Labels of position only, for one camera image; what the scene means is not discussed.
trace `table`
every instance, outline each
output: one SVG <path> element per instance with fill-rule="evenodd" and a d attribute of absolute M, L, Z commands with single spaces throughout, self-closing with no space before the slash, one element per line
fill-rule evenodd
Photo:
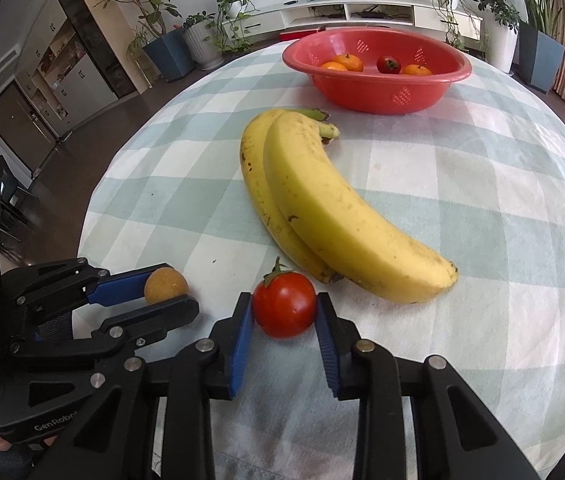
<path fill-rule="evenodd" d="M 342 131 L 327 148 L 338 170 L 387 219 L 455 262 L 460 279 L 421 305 L 390 304 L 346 280 L 317 290 L 394 355 L 448 358 L 546 477 L 565 452 L 565 126 L 474 58 L 473 75 L 425 112 L 343 110 L 282 63 L 285 46 L 179 94 L 93 193 L 80 255 L 111 272 L 168 262 L 200 302 L 192 325 L 139 354 L 164 358 L 206 336 L 271 269 L 280 251 L 250 205 L 240 137 L 267 108 L 321 107 Z M 86 306 L 74 321 L 95 327 L 136 306 Z M 290 342 L 256 330 L 245 385 L 234 402 L 214 401 L 213 426 L 220 479 L 351 478 L 357 403 L 331 396 L 312 330 Z M 412 456 L 410 424 L 408 433 Z"/>

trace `red bowl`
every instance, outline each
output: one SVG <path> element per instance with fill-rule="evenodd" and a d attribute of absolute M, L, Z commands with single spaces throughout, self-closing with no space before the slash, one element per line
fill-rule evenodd
<path fill-rule="evenodd" d="M 355 54 L 363 72 L 320 68 L 339 54 Z M 395 57 L 403 67 L 424 64 L 433 75 L 382 74 L 381 56 Z M 371 114 L 408 114 L 435 105 L 451 83 L 471 75 L 469 59 L 452 46 L 414 32 L 390 28 L 342 27 L 297 40 L 282 54 L 294 70 L 305 72 L 332 102 Z"/>

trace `dark glass cabinet door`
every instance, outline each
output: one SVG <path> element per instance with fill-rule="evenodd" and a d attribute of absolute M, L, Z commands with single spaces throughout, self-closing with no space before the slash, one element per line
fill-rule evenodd
<path fill-rule="evenodd" d="M 102 35 L 85 1 L 59 0 L 59 2 L 89 56 L 116 97 L 120 98 L 133 92 L 136 88 Z"/>

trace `bunch of bananas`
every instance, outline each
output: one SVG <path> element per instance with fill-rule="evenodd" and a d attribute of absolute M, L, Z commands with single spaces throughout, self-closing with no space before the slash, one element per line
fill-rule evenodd
<path fill-rule="evenodd" d="M 385 220 L 333 167 L 323 142 L 340 132 L 323 120 L 320 110 L 274 108 L 243 134 L 245 184 L 280 249 L 320 282 L 345 276 L 396 303 L 450 288 L 456 267 Z"/>

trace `white tv cabinet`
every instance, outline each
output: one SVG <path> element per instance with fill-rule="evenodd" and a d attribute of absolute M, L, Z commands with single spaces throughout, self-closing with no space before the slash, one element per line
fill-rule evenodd
<path fill-rule="evenodd" d="M 374 10 L 389 14 L 390 17 L 360 15 L 374 6 Z M 339 8 L 344 8 L 344 12 L 336 17 Z M 480 41 L 482 18 L 461 9 L 455 10 L 454 15 L 460 34 L 464 38 Z M 434 32 L 431 35 L 437 38 L 440 38 L 441 33 L 443 37 L 447 31 L 447 25 L 442 22 L 433 3 L 416 0 L 319 0 L 279 4 L 250 11 L 249 17 L 239 23 L 249 36 L 342 25 L 387 25 L 407 30 L 419 28 L 425 34 Z M 230 35 L 230 24 L 225 22 L 224 26 Z"/>

